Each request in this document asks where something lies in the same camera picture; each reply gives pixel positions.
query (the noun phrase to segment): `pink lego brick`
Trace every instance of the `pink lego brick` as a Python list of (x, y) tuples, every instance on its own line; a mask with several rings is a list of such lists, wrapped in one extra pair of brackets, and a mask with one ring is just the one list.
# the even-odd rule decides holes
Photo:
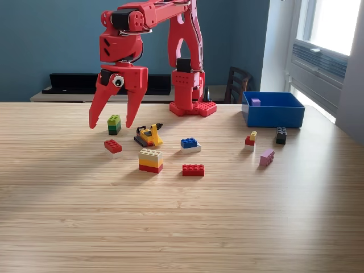
[(259, 165), (268, 166), (273, 161), (274, 153), (275, 152), (272, 149), (268, 149), (267, 151), (265, 151), (264, 153), (262, 153), (260, 155), (260, 163), (259, 163)]

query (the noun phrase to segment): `black chair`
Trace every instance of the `black chair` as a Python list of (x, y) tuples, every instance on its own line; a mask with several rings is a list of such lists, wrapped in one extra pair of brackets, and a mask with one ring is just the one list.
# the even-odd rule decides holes
[(243, 92), (248, 91), (251, 74), (236, 67), (230, 67), (229, 80), (225, 92), (225, 104), (242, 104)]

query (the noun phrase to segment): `wall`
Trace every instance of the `wall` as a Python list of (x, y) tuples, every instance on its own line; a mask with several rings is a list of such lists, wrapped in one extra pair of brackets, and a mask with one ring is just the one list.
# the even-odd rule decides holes
[(294, 8), (295, 1), (270, 1), (260, 91), (284, 91)]
[(337, 112), (336, 124), (364, 145), (364, 1), (358, 16), (353, 47)]
[(260, 90), (269, 3), (270, 0), (237, 0), (233, 14), (231, 63), (252, 74), (253, 91)]
[[(239, 0), (198, 0), (206, 83), (225, 85), (230, 67), (233, 17)], [(29, 101), (49, 85), (52, 72), (98, 73), (100, 16), (130, 0), (0, 1), (0, 101)], [(143, 35), (138, 65), (170, 73), (164, 22)]]

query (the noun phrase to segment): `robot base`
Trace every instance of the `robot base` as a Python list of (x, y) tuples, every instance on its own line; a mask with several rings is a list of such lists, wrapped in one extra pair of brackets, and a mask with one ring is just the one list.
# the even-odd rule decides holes
[(200, 115), (202, 117), (207, 117), (217, 111), (217, 105), (214, 102), (195, 102), (193, 104), (193, 110), (185, 111), (177, 108), (175, 102), (171, 102), (169, 110), (179, 117), (184, 115)]

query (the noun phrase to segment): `yellow lego excavator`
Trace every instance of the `yellow lego excavator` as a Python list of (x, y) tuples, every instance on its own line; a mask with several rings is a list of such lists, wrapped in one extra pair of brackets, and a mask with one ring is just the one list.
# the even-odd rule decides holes
[(159, 146), (163, 144), (162, 139), (158, 136), (158, 130), (162, 128), (162, 123), (153, 124), (150, 129), (146, 126), (137, 128), (134, 140), (142, 147)]

